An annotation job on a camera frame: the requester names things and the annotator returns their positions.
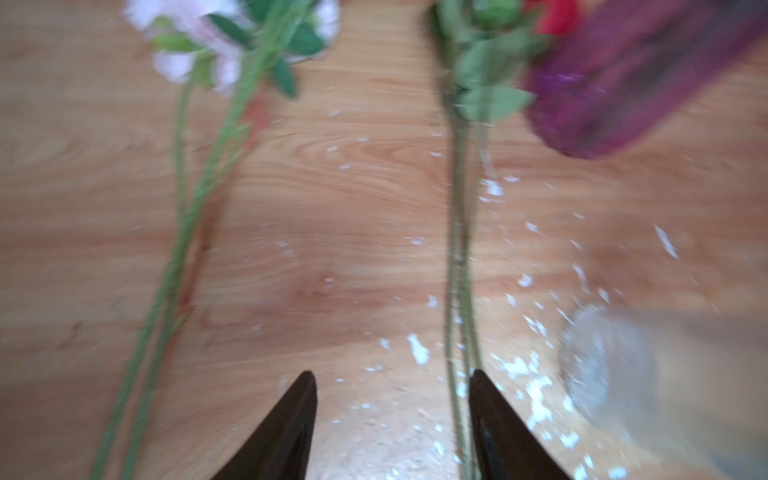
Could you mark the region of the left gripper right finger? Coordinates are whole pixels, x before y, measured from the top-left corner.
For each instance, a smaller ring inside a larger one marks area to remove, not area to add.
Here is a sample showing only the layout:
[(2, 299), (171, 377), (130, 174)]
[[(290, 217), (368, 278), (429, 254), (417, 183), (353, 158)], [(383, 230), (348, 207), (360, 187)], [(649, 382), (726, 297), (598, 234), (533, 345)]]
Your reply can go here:
[(485, 480), (569, 480), (488, 375), (470, 379), (469, 407), (480, 475)]

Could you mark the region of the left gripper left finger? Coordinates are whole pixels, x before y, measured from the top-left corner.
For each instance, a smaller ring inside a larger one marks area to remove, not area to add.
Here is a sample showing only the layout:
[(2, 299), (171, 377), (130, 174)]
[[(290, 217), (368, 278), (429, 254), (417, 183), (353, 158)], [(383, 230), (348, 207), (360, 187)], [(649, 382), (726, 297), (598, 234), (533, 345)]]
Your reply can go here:
[(304, 480), (318, 407), (317, 383), (302, 372), (213, 480)]

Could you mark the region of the purple ribbed glass vase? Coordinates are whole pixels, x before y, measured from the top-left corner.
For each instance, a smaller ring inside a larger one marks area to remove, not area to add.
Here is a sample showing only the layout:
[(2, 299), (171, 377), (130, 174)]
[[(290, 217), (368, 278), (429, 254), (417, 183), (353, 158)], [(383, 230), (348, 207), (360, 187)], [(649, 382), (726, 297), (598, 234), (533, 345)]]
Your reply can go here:
[(528, 119), (565, 156), (606, 157), (766, 34), (764, 1), (605, 1), (535, 64)]

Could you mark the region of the pink mini rose spray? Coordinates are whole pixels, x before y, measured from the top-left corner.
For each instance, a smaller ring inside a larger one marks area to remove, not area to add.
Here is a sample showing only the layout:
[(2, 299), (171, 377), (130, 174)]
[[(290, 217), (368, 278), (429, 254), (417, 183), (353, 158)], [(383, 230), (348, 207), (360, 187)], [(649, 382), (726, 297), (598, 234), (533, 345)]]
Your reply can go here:
[(443, 331), (454, 453), (462, 479), (480, 476), (468, 400), (469, 377), (482, 365), (471, 255), (490, 129), (534, 101), (524, 75), (578, 25), (581, 13), (578, 1), (435, 1), (426, 14), (450, 135)]

